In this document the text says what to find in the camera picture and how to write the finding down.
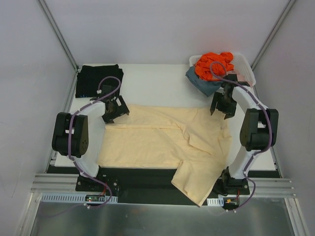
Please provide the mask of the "cream yellow t shirt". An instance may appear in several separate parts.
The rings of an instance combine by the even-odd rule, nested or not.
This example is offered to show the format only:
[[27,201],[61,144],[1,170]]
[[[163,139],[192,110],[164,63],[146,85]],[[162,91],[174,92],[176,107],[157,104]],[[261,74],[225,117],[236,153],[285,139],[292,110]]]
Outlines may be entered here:
[[226,167],[232,137],[224,114],[206,107],[129,110],[106,126],[98,165],[175,169],[172,184],[201,206]]

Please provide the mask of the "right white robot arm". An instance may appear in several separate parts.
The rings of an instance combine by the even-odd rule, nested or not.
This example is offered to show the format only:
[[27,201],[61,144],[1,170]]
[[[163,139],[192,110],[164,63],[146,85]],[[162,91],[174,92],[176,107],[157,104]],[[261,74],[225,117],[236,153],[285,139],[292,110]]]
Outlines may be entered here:
[[214,93],[211,114],[218,110],[225,114],[225,119],[232,118],[237,105],[245,113],[239,134],[240,150],[221,175],[222,190],[233,194],[245,186],[248,171],[257,157],[275,144],[279,112],[263,105],[249,91],[249,83],[239,82],[236,74],[227,74],[221,81],[223,92]]

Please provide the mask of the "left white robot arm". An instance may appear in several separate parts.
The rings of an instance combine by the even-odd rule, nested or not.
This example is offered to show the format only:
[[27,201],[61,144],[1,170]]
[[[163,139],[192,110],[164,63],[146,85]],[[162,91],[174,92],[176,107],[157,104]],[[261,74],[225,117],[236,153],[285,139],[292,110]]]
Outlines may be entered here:
[[104,186],[104,179],[97,175],[97,159],[105,128],[114,123],[114,119],[129,114],[119,88],[103,85],[96,97],[79,110],[72,114],[60,112],[56,116],[52,149],[66,156],[80,175],[88,177],[87,186],[93,191]]

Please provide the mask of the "grey blue t shirt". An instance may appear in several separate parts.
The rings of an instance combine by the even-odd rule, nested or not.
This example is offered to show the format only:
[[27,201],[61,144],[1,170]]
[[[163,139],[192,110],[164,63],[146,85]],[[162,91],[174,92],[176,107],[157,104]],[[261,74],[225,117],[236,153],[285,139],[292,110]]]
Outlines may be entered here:
[[200,79],[196,73],[194,66],[191,66],[186,72],[186,77],[188,80],[205,96],[210,97],[214,94],[220,87],[221,81],[204,81]]

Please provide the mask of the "pink t shirt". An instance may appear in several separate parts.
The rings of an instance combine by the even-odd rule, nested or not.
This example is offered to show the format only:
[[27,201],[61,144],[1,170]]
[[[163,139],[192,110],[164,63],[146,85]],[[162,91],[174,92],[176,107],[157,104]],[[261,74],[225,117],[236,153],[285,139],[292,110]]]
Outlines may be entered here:
[[243,74],[241,74],[238,70],[231,70],[228,71],[227,74],[236,74],[237,75],[237,81],[239,82],[247,82],[250,87],[252,87],[252,81],[247,79]]

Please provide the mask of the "white plastic basket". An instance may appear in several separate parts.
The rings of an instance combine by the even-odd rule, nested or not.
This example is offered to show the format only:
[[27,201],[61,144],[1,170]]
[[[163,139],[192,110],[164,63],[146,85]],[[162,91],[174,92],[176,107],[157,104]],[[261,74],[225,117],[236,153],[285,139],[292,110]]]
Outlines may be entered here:
[[[234,59],[232,64],[234,65],[234,70],[238,70],[241,74],[243,74],[247,79],[252,81],[252,86],[255,85],[256,80],[253,74],[253,71],[246,60],[246,58],[242,54],[234,54]],[[195,63],[201,58],[202,55],[191,56],[189,59],[189,67],[194,66]]]

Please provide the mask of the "orange t shirt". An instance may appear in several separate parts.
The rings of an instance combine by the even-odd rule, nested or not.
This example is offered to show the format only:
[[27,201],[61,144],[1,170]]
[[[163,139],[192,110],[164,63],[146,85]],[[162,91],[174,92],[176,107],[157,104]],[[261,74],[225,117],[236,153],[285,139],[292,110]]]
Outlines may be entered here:
[[209,52],[202,55],[195,63],[195,74],[204,81],[219,81],[213,76],[210,69],[216,76],[223,77],[226,72],[234,70],[233,59],[234,56],[231,52],[222,52],[220,54]]

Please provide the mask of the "folded black t shirt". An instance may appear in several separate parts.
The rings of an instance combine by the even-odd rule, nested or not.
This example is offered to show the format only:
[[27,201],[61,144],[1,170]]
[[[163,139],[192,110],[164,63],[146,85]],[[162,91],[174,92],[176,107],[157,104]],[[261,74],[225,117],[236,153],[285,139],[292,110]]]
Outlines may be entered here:
[[81,71],[77,74],[75,97],[95,97],[101,80],[109,76],[116,77],[122,82],[124,73],[118,64],[107,66],[83,65]]

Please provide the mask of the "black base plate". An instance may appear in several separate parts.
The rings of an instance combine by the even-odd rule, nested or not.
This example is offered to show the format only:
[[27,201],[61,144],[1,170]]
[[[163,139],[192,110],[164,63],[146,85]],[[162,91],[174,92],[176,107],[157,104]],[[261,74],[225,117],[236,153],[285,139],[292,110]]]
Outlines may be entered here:
[[[171,180],[175,169],[121,169],[100,168],[96,179],[106,183],[119,203],[187,205],[196,204],[178,190]],[[206,194],[206,198],[229,195],[249,195],[249,184],[244,179],[226,180],[221,177],[216,181],[214,189]],[[78,192],[95,192],[100,194],[104,186],[87,177],[78,176],[75,190]]]

